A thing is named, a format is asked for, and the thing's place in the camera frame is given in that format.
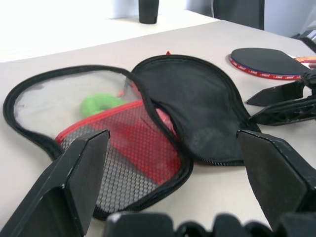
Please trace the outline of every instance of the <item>mesh pocket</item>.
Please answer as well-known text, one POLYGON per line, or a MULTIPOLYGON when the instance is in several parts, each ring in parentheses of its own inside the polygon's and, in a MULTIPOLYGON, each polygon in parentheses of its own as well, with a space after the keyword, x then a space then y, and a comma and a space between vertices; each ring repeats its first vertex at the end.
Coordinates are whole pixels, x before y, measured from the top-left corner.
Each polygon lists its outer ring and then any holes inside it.
POLYGON ((74 139, 100 129, 111 133, 97 201, 103 215, 146 199, 180 171, 177 151, 152 122, 142 101, 88 117, 60 133, 56 141, 65 150, 74 139))

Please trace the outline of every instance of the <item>green sponge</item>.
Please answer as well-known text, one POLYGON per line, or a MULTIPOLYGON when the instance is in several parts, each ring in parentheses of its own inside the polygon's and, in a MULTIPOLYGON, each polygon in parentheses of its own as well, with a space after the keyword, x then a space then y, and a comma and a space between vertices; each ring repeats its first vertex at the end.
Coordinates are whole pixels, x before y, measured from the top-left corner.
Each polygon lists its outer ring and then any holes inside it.
POLYGON ((125 101, 115 96, 98 93, 85 98, 80 105, 80 112, 86 118, 124 104, 126 104, 125 101))

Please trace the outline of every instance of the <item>black cup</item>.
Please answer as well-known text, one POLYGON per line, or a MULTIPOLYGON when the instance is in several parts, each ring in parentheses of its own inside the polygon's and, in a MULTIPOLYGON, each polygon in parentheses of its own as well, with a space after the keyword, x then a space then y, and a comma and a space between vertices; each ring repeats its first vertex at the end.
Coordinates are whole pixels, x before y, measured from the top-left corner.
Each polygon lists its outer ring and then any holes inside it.
POLYGON ((138 0, 139 22, 156 24, 159 0, 138 0))

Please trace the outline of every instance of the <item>black rubber paddle surface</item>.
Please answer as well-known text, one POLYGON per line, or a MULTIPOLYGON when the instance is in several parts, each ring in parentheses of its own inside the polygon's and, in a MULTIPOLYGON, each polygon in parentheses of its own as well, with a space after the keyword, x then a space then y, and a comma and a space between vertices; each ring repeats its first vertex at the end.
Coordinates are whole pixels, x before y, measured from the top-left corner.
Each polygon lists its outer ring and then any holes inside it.
POLYGON ((280 50, 268 48, 239 48, 231 57, 237 63, 257 72, 277 75, 299 75, 309 70, 280 50))
POLYGON ((177 139, 196 160, 243 164, 236 132, 260 130, 248 122, 240 94, 222 70, 197 58, 164 55, 141 62, 132 72, 154 103, 170 115, 177 139))

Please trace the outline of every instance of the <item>ping pong paddle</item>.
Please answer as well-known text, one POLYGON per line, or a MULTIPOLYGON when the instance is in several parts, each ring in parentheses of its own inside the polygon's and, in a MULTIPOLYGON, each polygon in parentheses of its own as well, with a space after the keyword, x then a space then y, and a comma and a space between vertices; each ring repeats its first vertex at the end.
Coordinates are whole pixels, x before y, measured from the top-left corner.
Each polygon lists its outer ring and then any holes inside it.
POLYGON ((276 80, 298 80, 310 69, 302 63, 316 63, 316 57, 292 58, 268 48, 239 48, 230 55, 230 62, 251 75, 276 80))

